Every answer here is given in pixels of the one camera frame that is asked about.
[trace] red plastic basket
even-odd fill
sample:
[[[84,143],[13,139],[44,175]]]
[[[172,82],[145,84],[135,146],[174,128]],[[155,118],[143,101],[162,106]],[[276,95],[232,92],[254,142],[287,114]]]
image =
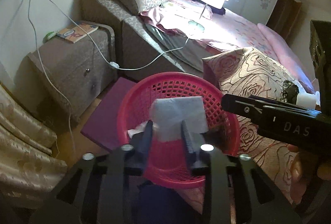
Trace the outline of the red plastic basket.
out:
[[[155,99],[202,96],[208,127],[224,125],[226,154],[235,156],[239,149],[240,132],[236,115],[221,107],[222,93],[209,82],[185,73],[166,72],[137,83],[125,96],[118,113],[117,130],[122,144],[129,143],[127,130],[135,129],[149,119]],[[155,184],[173,189],[203,186],[204,177],[192,177],[187,168],[182,141],[159,142],[153,139],[149,163],[144,176]]]

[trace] book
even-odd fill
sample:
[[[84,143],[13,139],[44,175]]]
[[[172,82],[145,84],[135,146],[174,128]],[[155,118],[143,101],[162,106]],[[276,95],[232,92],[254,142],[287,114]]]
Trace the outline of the book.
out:
[[[83,28],[85,32],[88,34],[93,33],[95,30],[99,28],[98,26],[88,25],[84,23],[80,23],[79,26]],[[68,28],[62,29],[56,35],[74,44],[87,36],[85,32],[82,29],[80,29],[78,26],[73,25]]]

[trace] hand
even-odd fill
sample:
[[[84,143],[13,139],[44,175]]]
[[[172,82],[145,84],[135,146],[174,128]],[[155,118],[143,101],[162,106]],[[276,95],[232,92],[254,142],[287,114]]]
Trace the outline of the hand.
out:
[[[306,151],[300,151],[296,146],[288,145],[291,152],[298,152],[291,165],[290,195],[294,203],[299,204],[306,192],[307,186],[316,171],[318,157]],[[317,176],[323,180],[331,180],[331,161],[321,164],[317,169]]]

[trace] drawer knob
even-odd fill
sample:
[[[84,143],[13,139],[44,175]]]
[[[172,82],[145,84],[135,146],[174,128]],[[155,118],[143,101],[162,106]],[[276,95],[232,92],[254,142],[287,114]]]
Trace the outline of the drawer knob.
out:
[[[90,68],[87,68],[87,69],[85,70],[84,77],[86,77],[86,75],[87,75],[88,73],[90,73],[90,72],[91,72]]]

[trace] curtain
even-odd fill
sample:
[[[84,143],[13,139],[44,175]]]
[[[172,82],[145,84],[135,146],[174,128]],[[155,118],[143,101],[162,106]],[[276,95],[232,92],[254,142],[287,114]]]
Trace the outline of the curtain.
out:
[[[66,163],[51,157],[56,139],[0,84],[0,191],[13,206],[39,207],[64,177]]]

